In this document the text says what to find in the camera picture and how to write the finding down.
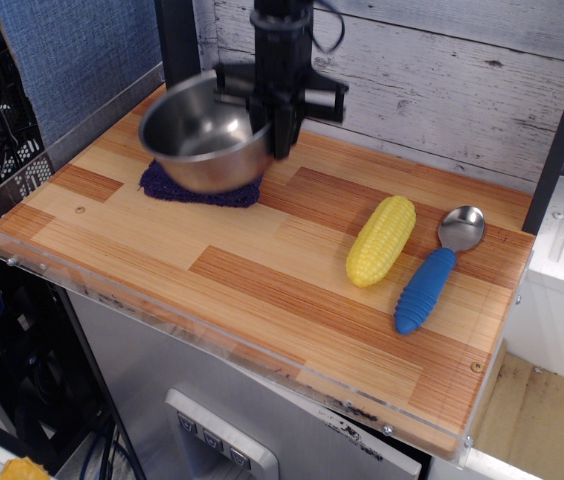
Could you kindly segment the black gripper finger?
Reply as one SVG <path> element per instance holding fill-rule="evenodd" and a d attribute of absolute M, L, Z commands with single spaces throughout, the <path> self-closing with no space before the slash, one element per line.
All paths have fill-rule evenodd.
<path fill-rule="evenodd" d="M 306 107 L 303 102 L 275 105 L 273 107 L 273 153 L 276 160 L 283 160 L 290 154 L 297 142 Z"/>
<path fill-rule="evenodd" d="M 248 100 L 248 112 L 253 132 L 264 132 L 268 138 L 272 138 L 274 135 L 274 108 L 268 98 L 252 94 Z"/>

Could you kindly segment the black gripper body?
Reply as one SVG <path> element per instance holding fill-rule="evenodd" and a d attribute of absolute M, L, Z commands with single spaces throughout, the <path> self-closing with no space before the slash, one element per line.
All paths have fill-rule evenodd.
<path fill-rule="evenodd" d="M 254 9 L 255 56 L 251 63 L 218 63 L 216 94 L 252 110 L 295 107 L 302 117 L 342 122 L 348 86 L 313 69 L 312 9 Z"/>

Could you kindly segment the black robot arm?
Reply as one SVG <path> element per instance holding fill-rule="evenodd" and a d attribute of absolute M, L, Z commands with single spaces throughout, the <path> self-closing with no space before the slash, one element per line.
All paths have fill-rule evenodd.
<path fill-rule="evenodd" d="M 216 97 L 246 108 L 252 130 L 267 130 L 275 159 L 289 156 L 306 118 L 341 123 L 347 84 L 312 66 L 312 1 L 256 1 L 251 63 L 218 63 Z"/>

